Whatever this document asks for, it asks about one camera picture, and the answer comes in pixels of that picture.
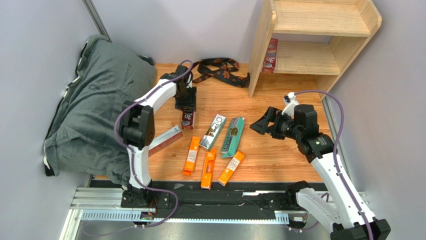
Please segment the red 3D toothpaste box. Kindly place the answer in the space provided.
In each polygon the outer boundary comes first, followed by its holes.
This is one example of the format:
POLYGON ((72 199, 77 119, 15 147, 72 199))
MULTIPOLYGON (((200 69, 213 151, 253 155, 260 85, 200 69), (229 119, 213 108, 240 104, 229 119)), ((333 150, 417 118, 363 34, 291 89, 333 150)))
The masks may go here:
POLYGON ((181 128, 184 130, 195 129, 196 111, 193 109, 185 109, 182 112, 181 128))
POLYGON ((265 53, 261 72, 265 74, 274 74, 277 64, 278 39, 271 38, 265 53))

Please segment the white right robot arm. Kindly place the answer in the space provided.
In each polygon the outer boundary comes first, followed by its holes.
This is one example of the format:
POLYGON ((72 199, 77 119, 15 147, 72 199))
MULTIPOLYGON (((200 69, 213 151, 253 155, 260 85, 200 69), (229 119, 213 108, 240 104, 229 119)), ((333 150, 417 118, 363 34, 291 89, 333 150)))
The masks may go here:
POLYGON ((287 203, 312 214, 328 229, 330 239, 385 240, 389 236, 389 223, 377 219, 362 200, 334 151, 333 140, 319 131, 318 115, 312 105, 287 106, 285 110, 269 107, 250 129, 278 140, 295 140, 298 150, 321 176, 334 205, 320 197, 306 181, 288 186, 287 203))

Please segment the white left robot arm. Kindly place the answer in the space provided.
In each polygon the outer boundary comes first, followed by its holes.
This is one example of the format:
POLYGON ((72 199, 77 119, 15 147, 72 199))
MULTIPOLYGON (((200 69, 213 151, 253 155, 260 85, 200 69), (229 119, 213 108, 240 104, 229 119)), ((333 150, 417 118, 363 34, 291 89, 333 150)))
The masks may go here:
POLYGON ((153 202, 152 178, 149 171, 149 149, 155 137, 155 113, 174 98, 175 109, 195 111, 197 89, 192 86, 190 67, 178 65, 175 72, 164 74, 144 96, 123 104, 114 131, 119 144, 127 148, 130 179, 123 192, 124 208, 147 208, 153 202))

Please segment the silver red toothpaste box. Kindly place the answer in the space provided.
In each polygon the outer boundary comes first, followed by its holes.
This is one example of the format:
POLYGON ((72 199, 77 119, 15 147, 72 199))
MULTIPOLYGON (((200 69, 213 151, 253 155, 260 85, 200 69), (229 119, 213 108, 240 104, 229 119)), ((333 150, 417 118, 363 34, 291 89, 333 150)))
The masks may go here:
POLYGON ((183 137, 182 129, 175 125, 161 135, 155 137, 149 145, 148 155, 152 156, 183 137))

